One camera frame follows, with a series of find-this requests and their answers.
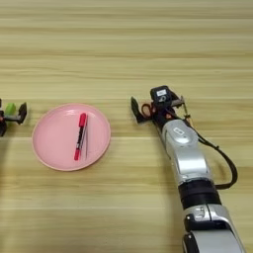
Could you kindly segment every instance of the red marker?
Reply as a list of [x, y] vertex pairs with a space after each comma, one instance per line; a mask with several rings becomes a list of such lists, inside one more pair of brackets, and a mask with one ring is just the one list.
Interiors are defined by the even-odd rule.
[[79, 157], [81, 154], [83, 140], [86, 133], [87, 121], [88, 121], [88, 115], [81, 114], [80, 120], [79, 120], [80, 130], [79, 130], [78, 140], [77, 140], [76, 149], [75, 149], [75, 156], [74, 156], [75, 161], [79, 160]]

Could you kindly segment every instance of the robotic arm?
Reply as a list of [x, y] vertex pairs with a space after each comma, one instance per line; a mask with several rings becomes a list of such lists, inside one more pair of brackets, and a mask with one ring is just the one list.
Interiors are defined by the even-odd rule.
[[[227, 189], [237, 181], [233, 162], [218, 146], [214, 146], [193, 128], [183, 97], [180, 99], [167, 86], [150, 92], [153, 102], [144, 104], [142, 113], [135, 98], [131, 108], [138, 123], [153, 121], [172, 161], [173, 172], [184, 209], [187, 234], [183, 238], [185, 253], [245, 253], [229, 213], [221, 204], [217, 189]], [[175, 114], [183, 106], [185, 118]], [[228, 163], [232, 181], [215, 185], [211, 169], [198, 146], [198, 142], [218, 151]]]
[[7, 122], [22, 124], [27, 116], [27, 104], [24, 103], [19, 109], [17, 116], [13, 115], [16, 111], [14, 104], [8, 104], [5, 111], [1, 109], [2, 100], [0, 99], [0, 137], [3, 136], [7, 130]]

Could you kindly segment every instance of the black cable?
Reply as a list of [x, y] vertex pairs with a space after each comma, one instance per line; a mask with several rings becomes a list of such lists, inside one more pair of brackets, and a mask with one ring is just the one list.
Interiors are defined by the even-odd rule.
[[206, 140], [204, 137], [202, 137], [195, 129], [194, 131], [197, 133], [198, 137], [199, 137], [199, 141], [201, 144], [209, 146], [213, 149], [215, 149], [226, 161], [226, 163], [228, 164], [231, 174], [232, 174], [232, 179], [231, 182], [226, 183], [226, 184], [220, 184], [220, 185], [215, 185], [216, 188], [218, 190], [225, 190], [225, 189], [229, 189], [230, 187], [232, 187], [238, 180], [238, 172], [237, 172], [237, 168], [234, 165], [234, 163], [232, 162], [232, 160], [222, 151], [219, 149], [219, 146], [215, 146], [213, 145], [211, 142], [209, 142], [208, 140]]

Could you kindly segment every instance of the wooden table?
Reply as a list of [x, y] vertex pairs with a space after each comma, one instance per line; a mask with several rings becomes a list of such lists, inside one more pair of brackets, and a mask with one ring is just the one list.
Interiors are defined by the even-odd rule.
[[[0, 140], [0, 252], [182, 252], [170, 161], [129, 108], [159, 85], [187, 98], [196, 128], [238, 166], [220, 195], [253, 252], [252, 17], [252, 0], [2, 0], [0, 96], [29, 115]], [[89, 169], [60, 173], [37, 161], [31, 135], [72, 102], [108, 117], [112, 143]], [[215, 180], [230, 180], [204, 152]]]

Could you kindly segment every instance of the pink plate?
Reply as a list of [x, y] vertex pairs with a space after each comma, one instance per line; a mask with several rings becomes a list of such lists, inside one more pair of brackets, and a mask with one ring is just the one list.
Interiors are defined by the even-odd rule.
[[[82, 150], [87, 155], [81, 155], [75, 161], [79, 118], [83, 113], [88, 115], [87, 152]], [[44, 165], [55, 170], [73, 171], [96, 162], [107, 150], [110, 139], [110, 124], [101, 112], [91, 106], [69, 104], [53, 109], [39, 121], [33, 133], [33, 146]]]

